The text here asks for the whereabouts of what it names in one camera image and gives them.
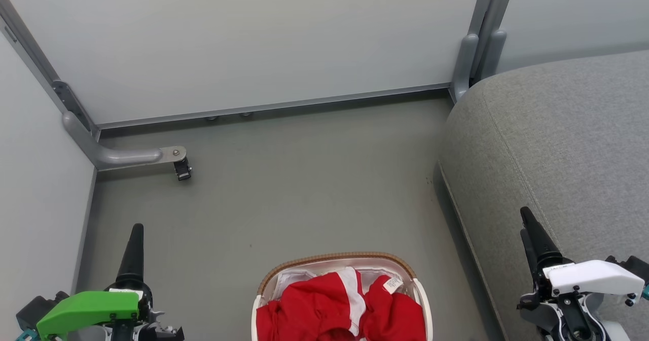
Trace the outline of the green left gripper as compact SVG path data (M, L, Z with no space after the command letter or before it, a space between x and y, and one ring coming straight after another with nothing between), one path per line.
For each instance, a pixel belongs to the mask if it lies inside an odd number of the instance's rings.
M135 223L117 281L104 291L80 292L60 301L37 323L41 340L66 340L70 333L98 326L106 340L183 340L182 328L163 327L143 281L144 227Z

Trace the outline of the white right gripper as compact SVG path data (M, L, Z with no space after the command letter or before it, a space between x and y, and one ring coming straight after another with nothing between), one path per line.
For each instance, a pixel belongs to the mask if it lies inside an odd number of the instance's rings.
M522 295L521 318L537 327L545 340L629 340L618 322L596 313L604 295L625 296L633 307L646 298L646 262L590 260L563 264L564 257L529 207L520 209L521 240L534 285ZM537 268L542 269L537 275Z

